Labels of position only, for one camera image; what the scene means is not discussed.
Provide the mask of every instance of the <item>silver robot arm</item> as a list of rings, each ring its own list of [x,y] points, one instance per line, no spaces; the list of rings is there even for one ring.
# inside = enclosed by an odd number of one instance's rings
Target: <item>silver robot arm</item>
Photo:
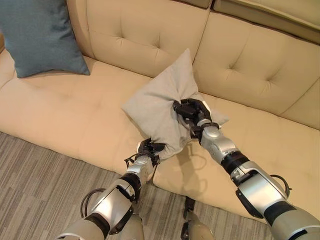
[[[141,187],[159,163],[155,152],[164,147],[150,139],[142,143],[135,160],[128,158],[133,164],[101,194],[88,216],[69,226],[56,240],[105,240],[124,228],[133,214],[132,202],[139,199]]]
[[[190,135],[197,138],[211,157],[230,175],[235,192],[246,210],[265,219],[276,240],[320,240],[320,221],[305,210],[288,203],[290,193],[255,162],[243,155],[232,140],[213,123],[202,102],[184,99],[173,109],[193,123]]]

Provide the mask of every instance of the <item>floor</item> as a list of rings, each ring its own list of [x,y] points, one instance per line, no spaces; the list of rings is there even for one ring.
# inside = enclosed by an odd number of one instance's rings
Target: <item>floor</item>
[[[53,240],[80,218],[86,193],[106,188],[118,177],[0,132],[0,239]],[[185,198],[148,183],[140,199],[145,239],[179,240]],[[258,221],[199,202],[195,213],[216,240],[273,239],[268,227]]]

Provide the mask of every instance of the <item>black cable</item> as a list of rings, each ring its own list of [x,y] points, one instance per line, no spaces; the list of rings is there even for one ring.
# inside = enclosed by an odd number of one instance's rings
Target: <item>black cable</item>
[[[149,157],[149,158],[151,158],[152,159],[152,157],[153,157],[153,155],[151,154],[151,153],[147,153],[147,152],[138,152],[138,153],[135,153],[135,154],[133,154],[132,156],[130,156],[130,157],[128,157],[127,159],[125,159],[124,161],[125,161],[125,164],[126,164],[126,168],[128,168],[130,165],[129,165],[129,162],[131,162],[131,163],[134,163],[135,162],[135,160],[133,160],[132,158],[133,157],[135,157],[135,156],[138,156],[138,157],[140,157],[140,156],[147,156],[147,157]]]
[[[90,200],[91,196],[95,193],[102,193],[104,190],[106,190],[106,189],[105,188],[97,188],[97,189],[90,191],[89,193],[87,193],[83,197],[83,199],[81,201],[81,205],[80,205],[80,215],[82,218],[88,216],[88,204],[89,204],[89,200]]]
[[[279,176],[279,175],[275,175],[274,174],[274,175],[270,175],[270,176],[273,177],[273,178],[278,178],[278,179],[283,181],[284,187],[285,187],[285,194],[286,194],[287,197],[289,197],[290,190],[292,190],[292,188],[289,187],[289,184],[287,183],[287,181],[282,176]]]

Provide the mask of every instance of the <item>beige couch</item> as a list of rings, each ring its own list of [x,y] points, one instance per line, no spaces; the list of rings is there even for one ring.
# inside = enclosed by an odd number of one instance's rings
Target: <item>beige couch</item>
[[[18,79],[0,47],[0,131],[122,174],[146,138],[122,104],[189,48],[199,91],[230,117],[225,135],[285,177],[289,201],[320,219],[319,2],[217,0],[214,10],[209,0],[67,2],[91,75]],[[153,182],[250,217],[196,141],[162,162]]]

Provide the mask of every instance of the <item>blue cushion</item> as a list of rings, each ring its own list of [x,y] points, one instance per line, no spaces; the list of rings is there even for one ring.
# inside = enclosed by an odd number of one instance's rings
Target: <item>blue cushion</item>
[[[0,0],[0,30],[18,78],[50,70],[90,74],[65,0]]]

